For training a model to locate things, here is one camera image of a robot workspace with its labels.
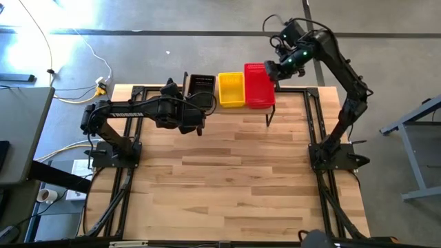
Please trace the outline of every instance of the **wooden tabletop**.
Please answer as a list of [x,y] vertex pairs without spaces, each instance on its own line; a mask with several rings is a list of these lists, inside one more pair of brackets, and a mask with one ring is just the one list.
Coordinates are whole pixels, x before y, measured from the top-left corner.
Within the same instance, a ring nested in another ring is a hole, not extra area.
[[[112,100],[129,99],[132,86],[115,85]],[[330,132],[340,110],[337,91],[318,89]],[[125,119],[109,123],[123,133]],[[262,114],[213,114],[207,117],[203,135],[197,136],[158,129],[146,119],[141,141],[124,239],[282,241],[298,240],[300,229],[323,229],[300,94],[276,94],[269,127]],[[88,229],[109,204],[114,173],[104,169],[92,186]],[[369,236],[357,181],[346,171],[335,175],[342,208]],[[334,214],[330,216],[335,224]],[[119,208],[114,227],[118,219]]]

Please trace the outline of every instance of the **wire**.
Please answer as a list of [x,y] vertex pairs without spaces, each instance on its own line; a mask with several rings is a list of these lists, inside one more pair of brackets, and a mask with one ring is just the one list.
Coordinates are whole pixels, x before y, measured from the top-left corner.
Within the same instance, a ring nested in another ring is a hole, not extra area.
[[297,233],[297,235],[298,235],[298,240],[300,241],[300,242],[302,242],[303,241],[303,237],[302,237],[302,234],[306,234],[306,235],[308,235],[308,231],[305,231],[305,230],[300,230],[300,231],[298,231],[298,233]]
[[[44,40],[46,42],[46,45],[48,47],[49,57],[50,57],[50,69],[48,69],[48,73],[49,73],[49,86],[52,87],[52,84],[54,82],[52,80],[52,74],[54,73],[54,70],[52,69],[52,67],[53,67],[52,50],[50,49],[48,38],[44,34],[43,30],[40,28],[40,25],[37,23],[37,21],[35,21],[35,19],[32,16],[32,14],[29,12],[29,10],[26,8],[26,6],[23,4],[23,2],[21,0],[19,0],[19,2],[23,6],[23,8],[26,10],[26,12],[29,14],[29,17],[32,19],[32,21],[34,22],[35,26],[40,30],[40,33],[43,35],[43,38],[44,38]],[[90,48],[90,50],[92,51],[92,55],[95,56],[96,58],[100,59],[101,61],[103,61],[105,63],[105,65],[107,66],[107,68],[109,68],[109,75],[107,76],[107,79],[105,80],[105,82],[106,83],[107,82],[111,83],[112,82],[112,77],[113,77],[113,71],[112,71],[112,68],[109,66],[109,63],[105,59],[103,59],[100,56],[96,55],[96,53],[93,50],[92,46],[89,45],[89,43],[78,33],[78,31],[76,29],[73,28],[73,30],[83,39],[84,43]],[[56,94],[54,94],[54,98],[59,99],[60,101],[62,101],[64,103],[81,104],[81,103],[86,103],[86,102],[92,100],[93,98],[95,98],[98,95],[99,95],[99,92],[97,90],[97,92],[95,93],[95,95],[93,97],[91,97],[91,98],[89,98],[87,100],[84,100],[84,101],[79,101],[79,102],[68,101],[68,100],[66,100],[64,98],[58,97]]]
[[356,178],[357,183],[358,183],[358,189],[361,190],[361,183],[360,183],[360,179],[358,179],[358,176],[351,169],[348,169],[348,172]]
[[92,184],[94,183],[95,178],[98,177],[98,175],[101,173],[101,171],[103,171],[103,169],[104,167],[97,169],[97,171],[95,172],[95,176],[92,177],[92,180],[90,181],[88,193],[85,195],[84,206],[83,206],[83,235],[86,234],[85,215],[86,215],[86,211],[88,210],[88,200],[89,200],[90,190],[92,189]]
[[433,122],[433,118],[435,117],[436,110],[433,111],[433,114],[432,114],[432,122]]
[[351,131],[349,131],[349,135],[347,136],[347,140],[351,141],[351,134],[352,134],[353,124],[351,125]]
[[[92,175],[93,175],[93,174],[88,174],[88,175],[82,176],[82,179],[81,179],[81,180],[79,180],[78,182],[72,184],[71,186],[78,185],[78,184],[81,183],[85,178],[87,178],[88,176],[92,176]],[[62,194],[60,197],[58,197],[56,200],[54,200],[53,203],[50,203],[50,204],[48,205],[48,207],[46,207],[46,209],[44,209],[43,211],[41,211],[41,212],[39,212],[39,213],[37,213],[37,214],[31,215],[30,217],[27,217],[27,218],[23,219],[22,221],[18,222],[18,223],[15,224],[14,226],[18,228],[18,226],[19,226],[21,223],[23,223],[23,222],[25,222],[25,221],[27,221],[27,220],[30,220],[31,218],[34,218],[35,216],[41,215],[42,213],[46,212],[51,206],[53,206],[53,204],[55,204],[56,202],[58,202],[59,200],[61,200],[61,199],[64,197],[64,195],[66,194],[66,192],[67,192],[68,190],[69,190],[69,189],[66,189],[66,190],[63,192],[63,194]]]
[[280,17],[280,15],[278,15],[278,14],[272,14],[272,15],[270,15],[269,17],[267,17],[267,18],[263,21],[263,23],[262,23],[262,32],[265,32],[265,23],[266,23],[271,17],[277,17],[277,19],[280,21],[280,23],[281,23],[282,25],[284,25],[283,20],[282,20],[282,17]]
[[78,147],[89,147],[89,145],[73,145],[73,146],[71,146],[71,147],[67,147],[67,148],[59,149],[59,150],[57,150],[57,151],[55,151],[55,152],[52,152],[52,153],[50,153],[50,154],[48,154],[48,155],[46,155],[46,156],[42,156],[41,158],[37,158],[36,160],[37,160],[37,161],[38,161],[38,160],[42,160],[41,162],[43,162],[43,161],[46,161],[46,160],[48,160],[49,158],[55,156],[55,155],[58,154],[59,152],[64,152],[64,151],[67,151],[67,150],[70,150],[70,149],[74,149],[74,148],[78,148]]
[[283,41],[280,39],[280,37],[278,37],[277,35],[273,35],[273,36],[271,36],[271,38],[269,38],[269,44],[271,47],[276,48],[276,49],[278,48],[278,45],[273,44],[273,39],[276,39],[278,41],[278,45],[283,44]]
[[56,98],[56,99],[63,99],[63,100],[78,100],[78,99],[83,98],[83,96],[85,96],[87,93],[91,92],[92,90],[95,90],[95,89],[92,88],[92,89],[90,89],[90,90],[84,92],[84,94],[82,94],[81,96],[76,97],[76,98],[64,98],[64,97],[54,97],[54,98]]
[[[97,138],[97,139],[93,139],[92,141],[102,141],[102,139]],[[51,158],[51,157],[55,156],[56,154],[58,154],[59,152],[63,152],[63,151],[65,151],[65,150],[69,150],[69,149],[73,149],[73,148],[77,148],[77,147],[83,147],[84,145],[81,145],[81,146],[77,146],[77,145],[78,145],[78,144],[81,144],[81,143],[84,143],[84,142],[88,142],[88,140],[85,140],[85,141],[78,141],[78,142],[72,143],[72,144],[70,144],[70,145],[66,145],[65,147],[63,147],[63,148],[61,148],[61,149],[58,149],[58,150],[55,151],[55,152],[51,152],[50,154],[47,154],[47,155],[42,156],[41,158],[37,158],[37,159],[35,159],[35,160],[36,160],[36,161],[39,161],[39,160],[42,160],[42,159],[43,159],[43,160],[40,161],[40,162],[46,161],[46,160],[48,160],[49,158]]]
[[7,86],[7,85],[0,85],[1,88],[0,90],[7,90],[7,89],[13,89],[13,88],[23,88],[23,87],[19,87],[19,86]]
[[196,94],[194,94],[194,95],[189,96],[187,99],[192,99],[193,97],[195,97],[195,96],[197,96],[197,95],[199,95],[199,94],[209,94],[209,95],[211,95],[211,96],[213,97],[214,102],[215,102],[215,104],[214,104],[214,108],[213,108],[213,111],[211,111],[209,114],[206,114],[206,116],[210,116],[210,115],[212,115],[212,114],[214,113],[214,111],[216,111],[216,108],[218,107],[218,99],[217,99],[216,96],[215,96],[213,93],[211,93],[211,92],[198,92],[198,93],[196,93]]
[[[48,46],[48,50],[49,50],[49,55],[50,55],[50,70],[52,70],[52,66],[53,66],[53,60],[52,60],[52,50],[50,49],[50,45],[49,45],[49,41],[46,38],[46,35],[44,35],[43,30],[40,28],[39,24],[37,23],[37,21],[35,21],[34,17],[30,14],[29,10],[26,8],[26,6],[21,2],[21,0],[19,0],[20,4],[23,6],[23,8],[26,10],[26,12],[29,14],[29,17],[34,21],[35,26],[40,30],[40,33],[43,35],[44,41],[46,42],[46,45]],[[49,86],[52,86],[52,74],[49,73]]]
[[89,99],[86,99],[86,100],[83,100],[83,101],[77,101],[77,102],[74,102],[74,101],[67,101],[67,100],[61,99],[61,98],[59,98],[59,97],[55,97],[55,98],[56,98],[56,99],[59,99],[60,101],[62,101],[62,102],[64,102],[64,103],[82,104],[82,103],[87,103],[88,101],[94,99],[95,97],[97,97],[97,94],[96,94],[96,93],[95,93],[92,97],[90,97]]
[[63,91],[63,90],[85,90],[85,89],[90,89],[91,87],[96,87],[96,84],[89,86],[89,87],[80,87],[80,88],[75,88],[75,89],[56,89],[56,91]]
[[112,78],[113,78],[113,70],[112,70],[112,68],[110,67],[110,65],[109,65],[109,63],[105,60],[105,59],[103,59],[103,58],[101,58],[100,56],[98,56],[98,55],[96,55],[96,53],[95,53],[95,51],[94,51],[94,49],[92,48],[92,46],[84,39],[84,37],[75,29],[75,28],[72,28],[80,37],[81,37],[81,39],[83,40],[83,42],[84,42],[84,44],[86,44],[88,47],[89,47],[89,49],[90,49],[90,51],[92,52],[92,55],[95,57],[95,58],[97,58],[97,59],[99,59],[99,60],[101,60],[102,62],[104,62],[104,64],[105,64],[105,66],[107,66],[107,68],[109,68],[109,75],[107,76],[107,79],[105,80],[105,82],[107,83],[108,81],[110,81],[109,83],[111,83],[112,82]]

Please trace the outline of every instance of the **black basket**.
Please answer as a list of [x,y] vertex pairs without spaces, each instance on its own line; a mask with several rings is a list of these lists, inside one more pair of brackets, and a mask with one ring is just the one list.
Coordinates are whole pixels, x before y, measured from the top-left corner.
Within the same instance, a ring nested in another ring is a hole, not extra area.
[[[187,96],[192,96],[199,92],[209,92],[214,94],[216,87],[216,77],[211,75],[190,75]],[[191,103],[206,109],[213,107],[213,97],[210,94],[200,94],[191,99]]]

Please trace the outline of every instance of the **red basket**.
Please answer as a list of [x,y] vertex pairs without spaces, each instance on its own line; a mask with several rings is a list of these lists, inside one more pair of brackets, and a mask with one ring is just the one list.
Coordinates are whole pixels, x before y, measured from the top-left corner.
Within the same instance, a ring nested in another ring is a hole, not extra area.
[[245,102],[250,108],[267,108],[276,103],[274,84],[269,80],[263,63],[246,63]]

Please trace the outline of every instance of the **gray floor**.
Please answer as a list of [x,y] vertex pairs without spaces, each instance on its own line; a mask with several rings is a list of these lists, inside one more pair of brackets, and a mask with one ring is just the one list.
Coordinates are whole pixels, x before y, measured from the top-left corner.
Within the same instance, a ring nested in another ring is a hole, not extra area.
[[[96,28],[108,30],[254,30],[273,13],[282,17],[304,17],[302,0],[277,1],[23,1],[46,28]],[[14,1],[3,4],[0,25],[28,25],[31,20]],[[437,0],[309,0],[312,18],[334,32],[441,32],[441,1]],[[279,30],[277,20],[267,30]],[[115,83],[164,83],[168,77],[180,81],[184,71],[198,74],[241,71],[243,63],[276,59],[265,37],[85,37],[96,53],[114,69]],[[54,69],[59,73],[55,88],[92,85],[107,68],[95,59],[77,36],[50,35]],[[371,158],[360,170],[362,195],[372,236],[395,236],[402,242],[439,247],[441,244],[441,196],[403,203],[400,194],[417,189],[401,138],[378,130],[398,119],[423,100],[441,92],[440,39],[340,39],[341,52],[350,58],[357,73],[375,92],[369,109],[355,124],[353,140],[359,154]],[[0,34],[0,72],[30,72],[36,86],[48,84],[45,69],[49,58],[38,32]],[[290,85],[317,85],[314,67],[307,75],[284,81]],[[325,65],[326,85],[338,86]],[[345,97],[338,88],[340,100]],[[76,96],[78,92],[61,92]],[[79,130],[85,105],[54,100],[36,157],[85,137]],[[441,113],[435,116],[441,119]],[[81,149],[57,156],[57,160],[84,158]],[[441,170],[433,169],[434,174]],[[46,225],[38,239],[56,236],[59,227]]]

